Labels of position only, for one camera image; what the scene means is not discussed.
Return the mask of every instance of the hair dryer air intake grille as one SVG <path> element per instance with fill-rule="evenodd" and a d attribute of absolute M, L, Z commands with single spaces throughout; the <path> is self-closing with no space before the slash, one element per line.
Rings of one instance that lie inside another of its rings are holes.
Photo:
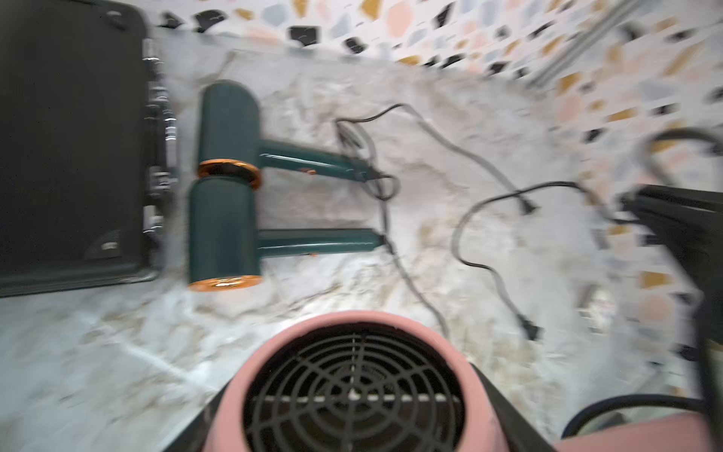
<path fill-rule="evenodd" d="M 454 451 L 465 407 L 445 360 L 379 323 L 314 330 L 279 349 L 246 395 L 261 451 Z"/>

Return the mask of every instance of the marble countertop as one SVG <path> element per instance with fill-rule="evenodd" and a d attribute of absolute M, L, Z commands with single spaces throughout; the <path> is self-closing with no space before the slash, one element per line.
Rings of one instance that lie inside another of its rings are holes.
<path fill-rule="evenodd" d="M 155 281 L 0 300 L 0 449 L 159 451 L 244 360 L 281 329 L 348 309 L 384 310 L 437 328 L 384 249 L 281 257 L 265 282 L 239 291 L 186 288 L 186 193 L 194 178 L 202 89 L 246 85 L 264 135 L 335 150 L 331 119 L 409 102 L 446 137 L 483 155 L 517 185 L 569 179 L 577 157 L 549 136 L 544 105 L 512 82 L 400 64 L 326 59 L 242 41 L 156 30 L 178 116 L 181 176 L 166 225 L 168 267 Z M 378 166 L 401 180 L 391 237 L 420 290 L 442 311 L 451 341 L 549 440 L 583 406 L 637 388 L 651 370 L 625 315 L 633 283 L 616 273 L 590 230 L 581 197 L 548 189 L 521 217 L 514 202 L 480 213 L 463 238 L 471 260 L 495 266 L 515 303 L 544 328 L 528 342 L 488 273 L 457 263 L 453 227 L 476 201 L 504 190 L 482 169 L 430 140 L 403 112 L 368 124 Z M 358 184 L 268 169 L 257 192 L 260 227 L 373 227 L 374 200 Z M 620 311 L 594 336 L 576 312 L 599 283 Z"/>

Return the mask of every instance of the terrazzo wall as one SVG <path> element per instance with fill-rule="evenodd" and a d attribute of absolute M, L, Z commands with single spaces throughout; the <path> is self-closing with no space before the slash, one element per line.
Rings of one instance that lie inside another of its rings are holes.
<path fill-rule="evenodd" d="M 155 25 L 524 77 L 617 0 L 129 0 Z"/>
<path fill-rule="evenodd" d="M 644 3 L 563 71 L 550 96 L 558 142 L 579 154 L 579 179 L 608 205 L 618 205 L 635 184 L 659 184 L 639 163 L 646 137 L 723 124 L 723 3 Z M 710 150 L 700 142 L 664 141 L 654 146 L 653 158 L 680 187 L 720 191 Z M 676 391 L 694 389 L 686 360 L 696 291 L 645 228 L 594 233 L 636 287 L 626 315 L 639 325 L 639 346 L 651 360 L 668 362 Z"/>

